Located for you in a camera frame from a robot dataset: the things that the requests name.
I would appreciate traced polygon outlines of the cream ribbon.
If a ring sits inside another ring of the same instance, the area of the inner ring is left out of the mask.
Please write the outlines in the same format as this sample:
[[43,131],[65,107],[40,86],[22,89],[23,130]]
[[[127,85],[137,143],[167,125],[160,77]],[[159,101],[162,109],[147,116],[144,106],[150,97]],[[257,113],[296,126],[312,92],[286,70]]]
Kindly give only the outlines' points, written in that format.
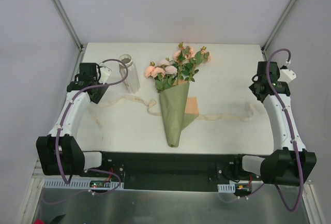
[[[105,108],[110,107],[121,100],[132,101],[136,103],[143,104],[147,107],[147,113],[152,116],[162,116],[161,112],[153,112],[151,109],[157,105],[157,101],[152,99],[151,101],[145,101],[140,97],[137,96],[122,96],[117,98],[116,100],[102,100],[97,107]],[[178,111],[183,114],[183,127],[187,127],[192,121],[194,120],[203,120],[203,121],[217,121],[217,120],[225,120],[225,121],[241,121],[241,122],[249,122],[253,118],[254,112],[257,111],[261,115],[265,113],[265,110],[262,109],[259,105],[253,102],[245,103],[245,115],[238,115],[233,113],[218,113],[218,114],[207,114],[207,115],[194,115],[194,114],[186,114],[185,113],[185,106],[183,104],[179,105]]]

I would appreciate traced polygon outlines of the pink flower bouquet green leaves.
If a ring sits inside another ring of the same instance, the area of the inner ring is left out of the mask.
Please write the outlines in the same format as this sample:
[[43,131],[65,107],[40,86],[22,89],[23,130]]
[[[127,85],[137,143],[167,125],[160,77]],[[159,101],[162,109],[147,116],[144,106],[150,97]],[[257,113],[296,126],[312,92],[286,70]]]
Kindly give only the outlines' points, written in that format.
[[195,52],[193,47],[181,42],[172,58],[166,57],[158,63],[150,62],[144,76],[153,79],[157,92],[161,93],[182,83],[194,82],[199,66],[210,62],[211,59],[207,47],[203,46]]

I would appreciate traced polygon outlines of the green wrapping paper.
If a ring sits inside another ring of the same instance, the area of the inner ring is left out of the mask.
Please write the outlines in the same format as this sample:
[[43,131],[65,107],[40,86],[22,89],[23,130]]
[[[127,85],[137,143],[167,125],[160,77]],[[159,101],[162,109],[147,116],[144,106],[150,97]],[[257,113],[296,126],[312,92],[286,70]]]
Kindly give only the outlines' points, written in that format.
[[183,131],[183,114],[177,108],[180,104],[186,105],[189,86],[189,83],[181,83],[159,94],[165,136],[170,147],[179,146]]

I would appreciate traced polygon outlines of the orange wrapping paper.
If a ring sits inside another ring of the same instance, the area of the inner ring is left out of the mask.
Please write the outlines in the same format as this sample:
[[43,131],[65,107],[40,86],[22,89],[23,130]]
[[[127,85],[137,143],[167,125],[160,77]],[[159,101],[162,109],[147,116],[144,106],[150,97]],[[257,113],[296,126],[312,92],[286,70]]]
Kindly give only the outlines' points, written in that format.
[[185,107],[186,114],[199,115],[198,101],[196,97],[188,97]]

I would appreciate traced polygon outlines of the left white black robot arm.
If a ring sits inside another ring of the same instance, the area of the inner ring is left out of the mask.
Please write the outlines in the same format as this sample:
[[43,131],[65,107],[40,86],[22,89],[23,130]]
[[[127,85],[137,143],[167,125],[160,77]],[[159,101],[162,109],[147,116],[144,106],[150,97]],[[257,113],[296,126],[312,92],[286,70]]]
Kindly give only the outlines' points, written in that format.
[[109,164],[102,160],[101,152],[83,152],[77,142],[81,119],[91,103],[98,104],[107,87],[91,88],[76,96],[79,90],[92,85],[103,85],[111,69],[96,63],[80,63],[79,73],[67,86],[66,101],[55,126],[47,136],[39,137],[36,148],[44,175],[60,175],[56,156],[58,153],[65,175],[81,175],[91,168],[98,177],[106,176]]

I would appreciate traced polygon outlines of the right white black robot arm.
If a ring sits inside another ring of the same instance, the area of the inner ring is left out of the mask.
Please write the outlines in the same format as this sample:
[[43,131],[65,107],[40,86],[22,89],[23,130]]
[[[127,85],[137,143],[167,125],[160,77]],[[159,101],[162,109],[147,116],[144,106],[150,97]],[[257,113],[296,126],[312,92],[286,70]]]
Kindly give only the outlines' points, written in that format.
[[307,151],[300,138],[292,114],[289,86],[279,78],[277,63],[258,62],[253,84],[249,86],[268,114],[274,151],[265,158],[244,155],[242,161],[233,166],[233,175],[244,180],[253,173],[266,184],[299,186],[307,180],[317,158],[314,152]]

